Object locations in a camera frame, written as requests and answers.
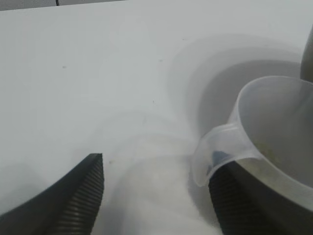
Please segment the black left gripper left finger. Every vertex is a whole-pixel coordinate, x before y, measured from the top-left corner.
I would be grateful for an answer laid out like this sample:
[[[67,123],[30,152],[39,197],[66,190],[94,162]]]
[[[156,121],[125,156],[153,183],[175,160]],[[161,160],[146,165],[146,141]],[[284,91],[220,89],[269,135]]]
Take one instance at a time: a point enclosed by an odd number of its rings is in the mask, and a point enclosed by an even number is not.
[[[86,156],[52,186],[0,216],[2,235],[89,235],[104,193],[103,155]]]

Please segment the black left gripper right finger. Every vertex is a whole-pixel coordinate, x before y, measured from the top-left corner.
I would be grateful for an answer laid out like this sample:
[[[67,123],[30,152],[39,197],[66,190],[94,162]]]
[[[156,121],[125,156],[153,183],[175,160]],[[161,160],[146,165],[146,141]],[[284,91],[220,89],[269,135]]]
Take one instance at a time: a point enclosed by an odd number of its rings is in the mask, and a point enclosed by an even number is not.
[[[283,173],[267,159],[225,160],[208,188],[222,232],[226,235],[311,235],[313,189]]]

